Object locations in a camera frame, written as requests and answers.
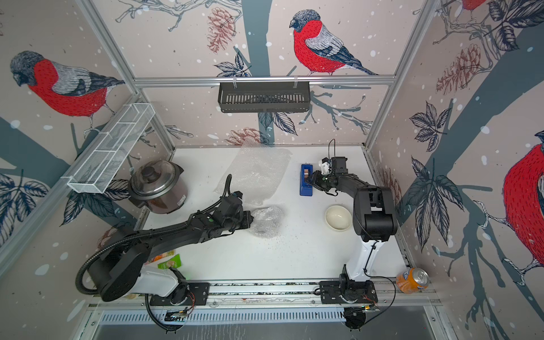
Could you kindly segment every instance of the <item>green snack package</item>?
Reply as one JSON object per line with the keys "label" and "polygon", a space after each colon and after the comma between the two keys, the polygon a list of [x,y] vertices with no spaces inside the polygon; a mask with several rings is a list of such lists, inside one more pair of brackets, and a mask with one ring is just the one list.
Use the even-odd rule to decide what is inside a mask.
{"label": "green snack package", "polygon": [[157,265],[157,267],[159,269],[168,269],[170,267],[174,267],[174,268],[179,268],[181,267],[181,259],[180,259],[180,255],[176,255],[174,256],[173,258],[169,259],[168,261],[165,261],[165,262],[162,262],[162,263],[159,263]]}

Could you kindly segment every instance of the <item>black metal basket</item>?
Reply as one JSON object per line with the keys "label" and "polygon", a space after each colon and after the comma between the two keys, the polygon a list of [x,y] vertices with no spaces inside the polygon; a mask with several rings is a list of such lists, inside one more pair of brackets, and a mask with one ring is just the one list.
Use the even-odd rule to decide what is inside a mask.
{"label": "black metal basket", "polygon": [[221,83],[219,107],[234,112],[306,112],[310,109],[310,83]]}

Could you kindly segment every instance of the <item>red bird illustration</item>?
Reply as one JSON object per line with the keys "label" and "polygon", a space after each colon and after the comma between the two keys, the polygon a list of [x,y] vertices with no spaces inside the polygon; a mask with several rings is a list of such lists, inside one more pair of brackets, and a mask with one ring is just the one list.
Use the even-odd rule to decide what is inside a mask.
{"label": "red bird illustration", "polygon": [[365,69],[349,53],[342,40],[329,32],[316,11],[305,9],[296,13],[289,27],[294,28],[295,55],[310,70],[308,75],[314,72],[327,72],[332,75],[340,69],[357,69],[376,75]]}
{"label": "red bird illustration", "polygon": [[106,104],[109,92],[125,83],[82,67],[61,65],[32,51],[16,55],[10,68],[17,85],[28,84],[30,90],[55,111],[67,116],[89,117],[91,127],[84,134],[98,131],[92,127],[92,115],[102,106],[109,109]]}
{"label": "red bird illustration", "polygon": [[487,218],[509,226],[521,243],[531,252],[533,260],[524,269],[517,268],[504,258],[520,274],[520,286],[525,286],[525,274],[533,268],[544,267],[544,131],[535,136],[543,144],[535,145],[525,157],[508,171],[504,178],[504,207],[506,218],[490,216],[482,202]]}

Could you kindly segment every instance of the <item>white bowl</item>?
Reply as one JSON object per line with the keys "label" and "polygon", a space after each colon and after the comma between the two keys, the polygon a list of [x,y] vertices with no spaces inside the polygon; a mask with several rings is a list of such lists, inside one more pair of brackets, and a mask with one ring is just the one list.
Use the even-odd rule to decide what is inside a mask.
{"label": "white bowl", "polygon": [[342,206],[330,206],[325,211],[325,222],[334,231],[346,231],[353,225],[351,213]]}

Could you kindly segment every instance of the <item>rice cooker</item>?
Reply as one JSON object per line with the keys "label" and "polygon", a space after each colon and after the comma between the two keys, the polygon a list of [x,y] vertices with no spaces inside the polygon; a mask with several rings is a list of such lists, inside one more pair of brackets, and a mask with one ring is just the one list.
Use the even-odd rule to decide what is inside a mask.
{"label": "rice cooker", "polygon": [[181,166],[167,160],[153,160],[128,181],[130,202],[138,208],[147,206],[156,214],[168,214],[187,199],[187,186],[180,178]]}

